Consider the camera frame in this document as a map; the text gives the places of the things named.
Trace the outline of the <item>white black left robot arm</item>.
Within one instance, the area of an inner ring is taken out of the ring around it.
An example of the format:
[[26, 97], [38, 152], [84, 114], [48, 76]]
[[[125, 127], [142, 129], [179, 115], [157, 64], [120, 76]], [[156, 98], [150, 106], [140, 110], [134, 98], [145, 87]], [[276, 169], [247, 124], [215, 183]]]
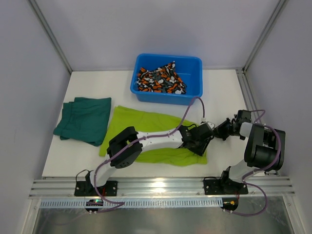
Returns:
[[213, 128], [208, 122], [194, 127], [179, 125], [175, 129], [151, 133], [127, 127], [109, 141], [105, 161], [90, 172], [90, 184], [94, 188], [104, 186], [117, 169], [130, 166], [147, 151], [182, 148], [203, 156], [213, 138]]

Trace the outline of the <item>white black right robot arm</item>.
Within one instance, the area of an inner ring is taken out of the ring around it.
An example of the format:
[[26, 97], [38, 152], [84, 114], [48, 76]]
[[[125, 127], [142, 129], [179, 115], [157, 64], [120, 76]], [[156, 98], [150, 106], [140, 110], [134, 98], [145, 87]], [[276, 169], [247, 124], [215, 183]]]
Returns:
[[224, 194], [238, 194], [246, 187], [246, 179], [260, 172], [278, 171], [284, 163], [286, 132], [252, 122], [252, 113], [239, 110], [214, 129], [214, 137], [226, 140], [237, 136], [247, 139], [244, 158], [224, 170], [219, 187]]

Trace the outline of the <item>lime green shorts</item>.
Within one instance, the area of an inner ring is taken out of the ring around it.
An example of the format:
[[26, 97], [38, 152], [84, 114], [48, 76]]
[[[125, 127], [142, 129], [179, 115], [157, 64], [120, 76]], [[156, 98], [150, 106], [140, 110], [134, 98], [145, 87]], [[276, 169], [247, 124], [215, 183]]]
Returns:
[[[161, 132], [174, 129], [181, 122], [181, 118], [139, 111], [123, 106], [114, 108], [113, 116], [107, 129], [104, 141], [99, 149], [99, 156], [104, 157], [109, 147], [109, 141], [127, 127], [133, 126], [140, 132]], [[187, 149], [156, 149], [141, 153], [136, 162], [163, 163], [174, 166], [189, 166], [193, 164], [207, 164], [207, 156], [198, 156]]]

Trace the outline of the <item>orange black patterned shorts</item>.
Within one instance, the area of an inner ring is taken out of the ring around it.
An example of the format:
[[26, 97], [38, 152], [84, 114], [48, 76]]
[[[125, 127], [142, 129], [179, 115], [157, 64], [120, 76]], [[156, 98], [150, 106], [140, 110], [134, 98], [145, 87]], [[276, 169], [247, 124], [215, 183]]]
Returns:
[[172, 61], [154, 70], [141, 67], [135, 84], [141, 92], [185, 95], [187, 85], [176, 72], [176, 62]]

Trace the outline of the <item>dark green shorts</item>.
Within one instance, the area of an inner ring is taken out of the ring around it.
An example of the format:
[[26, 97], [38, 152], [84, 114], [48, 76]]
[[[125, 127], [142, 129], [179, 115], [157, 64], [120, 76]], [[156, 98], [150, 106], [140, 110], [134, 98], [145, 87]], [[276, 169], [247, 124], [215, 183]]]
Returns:
[[100, 146], [105, 138], [112, 99], [76, 97], [63, 103], [61, 120], [53, 131], [60, 140], [73, 139]]

